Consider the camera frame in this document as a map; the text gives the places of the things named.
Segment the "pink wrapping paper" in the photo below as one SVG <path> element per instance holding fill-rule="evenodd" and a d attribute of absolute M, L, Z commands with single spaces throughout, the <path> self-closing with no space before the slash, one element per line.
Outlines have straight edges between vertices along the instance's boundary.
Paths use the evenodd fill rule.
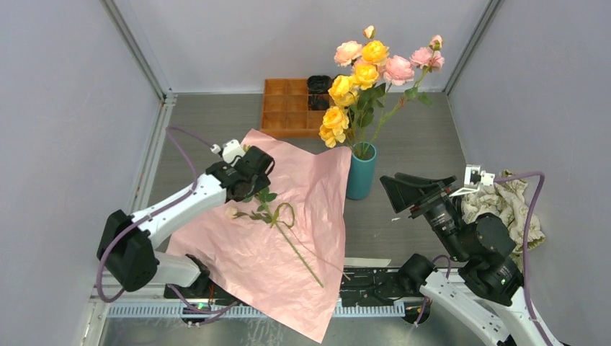
<path fill-rule="evenodd" d="M 342 281 L 346 246 L 344 204 L 351 151 L 312 154 L 250 130 L 243 144 L 275 160 L 270 191 L 276 226 L 248 213 L 255 202 L 227 203 L 175 231 L 169 254 L 191 254 L 222 289 L 314 342 L 324 340 Z"/>

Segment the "pink rose stem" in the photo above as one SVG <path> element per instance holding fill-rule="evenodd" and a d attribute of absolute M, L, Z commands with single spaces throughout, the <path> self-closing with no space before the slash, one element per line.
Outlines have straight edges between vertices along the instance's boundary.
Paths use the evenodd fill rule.
<path fill-rule="evenodd" d="M 423 105 L 432 106 L 432 101 L 427 93 L 421 91 L 419 87 L 426 76 L 440 71 L 445 64 L 445 58 L 441 54 L 443 44 L 444 40 L 442 36 L 434 35 L 429 41 L 428 46 L 415 50 L 409 58 L 393 56 L 387 60 L 383 72 L 383 78 L 388 85 L 388 90 L 385 93 L 390 90 L 390 87 L 403 86 L 408 82 L 413 82 L 413 84 L 403 92 L 390 111 L 383 111 L 381 113 L 378 125 L 366 149 L 369 149 L 373 145 L 378 139 L 382 127 L 402 107 L 404 107 L 407 102 L 416 100 Z"/>

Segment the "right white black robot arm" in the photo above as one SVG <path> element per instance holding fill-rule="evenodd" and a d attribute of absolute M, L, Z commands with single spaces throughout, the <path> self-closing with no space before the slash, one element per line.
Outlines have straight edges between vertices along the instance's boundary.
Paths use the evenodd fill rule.
<path fill-rule="evenodd" d="M 519 270 L 511 259 L 517 244 L 500 217 L 484 213 L 466 223 L 455 205 L 459 197 L 508 179 L 469 165 L 463 187 L 453 190 L 455 180 L 404 173 L 380 178 L 393 210 L 424 217 L 449 258 L 464 264 L 458 274 L 474 297 L 460 292 L 420 254 L 398 271 L 402 291 L 443 306 L 487 345 L 560 345 L 532 304 L 527 270 Z"/>

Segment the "white rose stem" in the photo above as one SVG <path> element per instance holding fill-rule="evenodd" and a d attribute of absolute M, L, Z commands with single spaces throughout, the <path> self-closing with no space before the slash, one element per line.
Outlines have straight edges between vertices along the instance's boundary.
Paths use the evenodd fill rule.
<path fill-rule="evenodd" d="M 272 192 L 266 187 L 260 192 L 243 200 L 243 203 L 255 201 L 257 203 L 255 210 L 243 212 L 237 208 L 231 207 L 227 209 L 226 214 L 229 219 L 246 217 L 252 221 L 261 221 L 268 225 L 270 229 L 278 231 L 318 286 L 324 288 L 323 281 L 315 273 L 300 250 L 296 247 L 293 240 L 288 236 L 288 233 L 293 234 L 293 228 L 296 225 L 294 207 L 289 202 L 280 202 L 275 205 L 274 202 L 277 202 L 277 197 L 277 193 Z"/>

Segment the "cream ribbon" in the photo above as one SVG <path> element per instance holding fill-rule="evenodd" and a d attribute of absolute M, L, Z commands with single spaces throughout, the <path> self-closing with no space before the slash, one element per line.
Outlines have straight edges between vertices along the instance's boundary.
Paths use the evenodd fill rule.
<path fill-rule="evenodd" d="M 345 257 L 345 267 L 387 267 L 391 263 L 391 259 L 375 259 L 361 257 Z"/>

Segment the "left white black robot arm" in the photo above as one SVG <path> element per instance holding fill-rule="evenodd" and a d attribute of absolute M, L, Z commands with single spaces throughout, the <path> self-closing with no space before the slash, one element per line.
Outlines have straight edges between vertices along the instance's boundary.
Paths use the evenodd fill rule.
<path fill-rule="evenodd" d="M 244 150 L 232 140 L 216 146 L 220 161 L 197 175 L 192 184 L 161 202 L 128 215 L 108 216 L 97 257 L 125 292 L 149 284 L 180 286 L 194 298 L 210 288 L 209 271 L 192 255 L 157 250 L 175 231 L 200 214 L 227 202 L 242 202 L 269 187 L 275 160 L 256 146 Z"/>

